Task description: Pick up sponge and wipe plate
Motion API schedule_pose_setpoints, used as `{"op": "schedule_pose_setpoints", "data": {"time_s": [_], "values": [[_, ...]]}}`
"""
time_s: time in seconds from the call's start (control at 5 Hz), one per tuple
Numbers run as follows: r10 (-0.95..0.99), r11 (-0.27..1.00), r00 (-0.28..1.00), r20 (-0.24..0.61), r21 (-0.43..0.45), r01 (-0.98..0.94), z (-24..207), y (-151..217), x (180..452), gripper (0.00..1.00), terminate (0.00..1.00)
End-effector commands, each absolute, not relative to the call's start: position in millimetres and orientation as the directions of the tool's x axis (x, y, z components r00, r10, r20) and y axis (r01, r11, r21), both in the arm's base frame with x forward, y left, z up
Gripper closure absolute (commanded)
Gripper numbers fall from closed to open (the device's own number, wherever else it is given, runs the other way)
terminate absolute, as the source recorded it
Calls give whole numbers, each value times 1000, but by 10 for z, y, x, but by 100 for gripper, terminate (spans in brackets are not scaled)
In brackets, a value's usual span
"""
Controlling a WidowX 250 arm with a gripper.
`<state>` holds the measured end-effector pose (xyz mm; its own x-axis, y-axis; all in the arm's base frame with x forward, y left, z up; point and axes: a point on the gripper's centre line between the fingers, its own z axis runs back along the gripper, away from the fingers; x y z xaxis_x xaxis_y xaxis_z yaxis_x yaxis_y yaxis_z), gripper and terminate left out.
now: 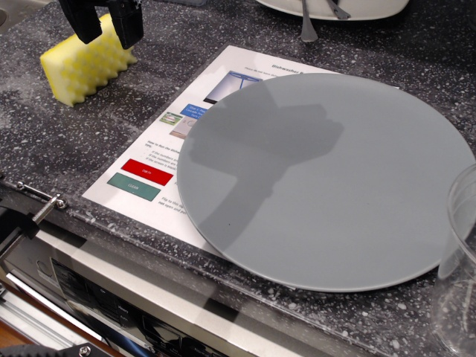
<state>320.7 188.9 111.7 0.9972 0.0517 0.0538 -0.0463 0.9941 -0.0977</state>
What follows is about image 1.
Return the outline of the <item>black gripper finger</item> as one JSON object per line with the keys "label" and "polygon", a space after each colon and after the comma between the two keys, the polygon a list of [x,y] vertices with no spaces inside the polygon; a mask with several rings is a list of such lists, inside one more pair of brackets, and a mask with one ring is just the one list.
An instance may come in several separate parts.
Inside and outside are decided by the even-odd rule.
{"label": "black gripper finger", "polygon": [[109,1],[109,13],[123,49],[130,49],[144,36],[142,1]]}
{"label": "black gripper finger", "polygon": [[97,16],[98,1],[59,0],[59,4],[77,37],[89,44],[102,34]]}

